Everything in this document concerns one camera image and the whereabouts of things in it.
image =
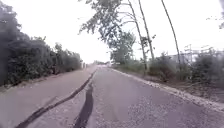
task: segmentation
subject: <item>sky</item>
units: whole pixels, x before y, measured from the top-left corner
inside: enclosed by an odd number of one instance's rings
[[[50,46],[59,42],[66,49],[77,52],[86,63],[94,60],[110,59],[107,45],[98,40],[99,35],[83,32],[78,35],[80,25],[91,18],[94,11],[89,5],[78,0],[3,0],[17,12],[17,19],[22,24],[22,31],[30,36],[46,36]],[[153,40],[155,55],[162,52],[176,54],[175,42],[170,24],[160,0],[141,0],[145,12],[149,33],[156,34]],[[221,6],[219,0],[164,0],[170,14],[180,50],[188,44],[192,49],[200,50],[209,45],[215,49],[224,49],[224,30],[219,29]],[[133,0],[138,10],[137,0]],[[144,24],[140,23],[143,35]],[[134,45],[134,54],[142,56],[138,44]]]

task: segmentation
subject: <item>green bush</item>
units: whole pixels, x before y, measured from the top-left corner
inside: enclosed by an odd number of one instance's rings
[[[144,72],[144,65],[138,60],[129,60],[128,63],[126,64],[116,65],[115,68],[130,72],[138,72],[138,73]]]
[[[192,82],[216,84],[223,79],[221,60],[212,54],[201,54],[192,65]]]
[[[163,82],[167,82],[176,74],[176,63],[165,54],[162,54],[161,57],[156,58],[150,63],[148,74],[157,76]]]
[[[80,68],[79,54],[60,44],[52,49],[45,38],[22,33],[16,12],[1,1],[0,21],[0,86]]]

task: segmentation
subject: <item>tree trunk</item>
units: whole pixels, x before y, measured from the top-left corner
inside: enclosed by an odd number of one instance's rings
[[[181,66],[180,66],[180,63],[181,63],[181,62],[180,62],[180,51],[179,51],[179,48],[178,48],[178,43],[177,43],[176,34],[175,34],[175,31],[174,31],[174,28],[173,28],[173,25],[172,25],[172,22],[171,22],[171,19],[170,19],[169,13],[168,13],[168,11],[167,11],[167,9],[166,9],[166,6],[165,6],[165,4],[164,4],[163,0],[161,0],[161,1],[162,1],[162,4],[163,4],[163,7],[164,7],[164,10],[165,10],[165,12],[166,12],[166,15],[167,15],[167,17],[168,17],[168,20],[169,20],[169,22],[170,22],[170,26],[171,26],[172,31],[173,31],[173,36],[174,36],[175,43],[176,43],[176,49],[177,49],[177,55],[178,55],[178,61],[179,61],[179,67],[180,67],[180,70],[181,70]]]
[[[142,18],[143,18],[143,21],[144,21],[144,24],[145,24],[145,30],[146,30],[147,39],[148,39],[148,42],[149,42],[151,57],[152,57],[152,60],[154,60],[155,57],[154,57],[153,48],[152,48],[152,40],[149,36],[149,30],[148,30],[148,26],[147,26],[146,19],[145,19],[145,14],[144,14],[143,9],[142,9],[141,1],[138,0],[138,3],[139,3],[140,10],[141,10],[141,13],[142,13]]]
[[[141,47],[142,47],[142,54],[143,54],[143,61],[144,61],[144,67],[145,67],[145,71],[147,71],[147,64],[146,64],[146,55],[145,55],[145,49],[144,49],[144,45],[143,45],[143,42],[141,41],[141,31],[140,31],[140,28],[139,28],[139,24],[137,22],[137,18],[136,18],[136,15],[135,15],[135,10],[130,2],[130,0],[128,0],[128,3],[129,3],[129,6],[131,8],[131,11],[133,13],[133,16],[134,16],[134,20],[135,20],[135,24],[136,24],[136,27],[137,27],[137,31],[138,31],[138,35],[139,35],[139,38],[140,38],[140,42],[141,42]]]

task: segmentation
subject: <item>asphalt road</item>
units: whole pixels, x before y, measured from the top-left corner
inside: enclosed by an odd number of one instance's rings
[[[1,94],[0,124],[3,128],[16,127],[31,115],[38,115],[40,107],[45,105],[43,110],[46,110],[67,99],[40,116],[34,116],[34,121],[26,127],[224,128],[222,113],[185,101],[109,68],[98,68],[85,85],[95,69],[69,73],[36,86],[15,88]],[[82,86],[81,91],[73,95]]]

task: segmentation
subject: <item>road crack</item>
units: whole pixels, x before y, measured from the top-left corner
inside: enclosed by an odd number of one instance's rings
[[[89,89],[86,91],[86,101],[82,107],[81,112],[79,113],[78,119],[74,125],[74,128],[85,128],[90,115],[93,111],[93,86],[92,83],[89,84]]]
[[[91,76],[85,81],[85,83],[78,88],[77,90],[75,90],[70,96],[58,101],[55,104],[52,104],[50,106],[47,107],[41,107],[39,108],[37,111],[35,111],[34,113],[32,113],[26,120],[24,120],[23,122],[21,122],[20,124],[18,124],[15,128],[26,128],[28,125],[30,125],[31,123],[33,123],[36,119],[38,119],[39,117],[41,117],[44,113],[48,112],[49,110],[65,103],[66,101],[69,101],[71,99],[73,99],[79,92],[81,92],[90,82],[90,80],[92,79],[93,75],[95,74],[96,71],[94,71]]]

